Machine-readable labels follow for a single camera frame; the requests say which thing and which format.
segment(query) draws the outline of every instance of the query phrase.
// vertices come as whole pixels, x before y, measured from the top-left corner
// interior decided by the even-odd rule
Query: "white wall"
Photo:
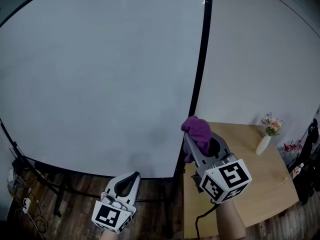
[[[7,219],[12,202],[12,197],[7,188],[7,178],[11,163],[15,158],[9,148],[12,148],[12,146],[2,129],[0,129],[0,220],[2,221]]]
[[[213,0],[196,115],[257,124],[272,111],[284,120],[276,143],[299,139],[320,103],[319,52],[320,38],[278,0]]]

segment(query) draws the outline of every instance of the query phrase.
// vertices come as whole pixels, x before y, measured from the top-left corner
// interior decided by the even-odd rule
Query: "wooden floor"
[[[57,176],[55,182],[61,181]],[[75,189],[90,194],[99,195],[108,183],[107,178],[72,175],[72,185]],[[167,191],[171,183],[164,182]],[[139,199],[154,199],[159,196],[161,182],[142,180],[138,194]],[[175,200],[169,208],[172,231],[179,239],[183,230],[183,193],[180,184]],[[45,188],[40,201],[41,215],[48,221],[48,230],[43,233],[46,240],[98,240],[102,231],[91,222],[95,206],[92,197],[85,197],[65,192],[60,206],[61,217],[53,215],[56,195]],[[162,240],[166,238],[166,217],[162,203],[136,203],[138,211],[135,219],[121,233],[121,240]],[[28,215],[21,210],[10,210],[9,218],[21,224],[36,239],[41,239]],[[308,240],[312,239],[320,229],[320,193],[315,192],[306,205],[295,204],[288,209],[285,216],[276,215],[264,222],[247,228],[248,240]],[[206,237],[203,240],[218,240],[219,237]]]

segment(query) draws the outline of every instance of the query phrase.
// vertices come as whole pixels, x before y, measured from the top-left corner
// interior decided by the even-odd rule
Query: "red object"
[[[286,152],[288,152],[288,151],[290,151],[290,148],[289,148],[289,147],[287,147],[287,145],[286,145],[286,144],[284,144],[284,150],[285,150]]]

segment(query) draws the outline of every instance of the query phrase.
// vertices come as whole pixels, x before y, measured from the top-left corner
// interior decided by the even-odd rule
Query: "white vase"
[[[266,149],[270,140],[271,140],[271,136],[268,136],[268,135],[264,136],[263,139],[260,141],[258,147],[256,148],[255,153],[257,155],[260,155]]]
[[[261,136],[262,137],[264,137],[264,136],[266,136],[267,135],[267,133],[266,133],[266,125],[265,124],[262,124],[261,126],[260,126],[260,132],[261,132]]]

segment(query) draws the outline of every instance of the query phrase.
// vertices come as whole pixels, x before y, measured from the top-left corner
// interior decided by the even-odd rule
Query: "power strip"
[[[31,204],[31,200],[28,197],[23,199],[23,209],[22,210],[25,214],[29,211],[30,204]]]

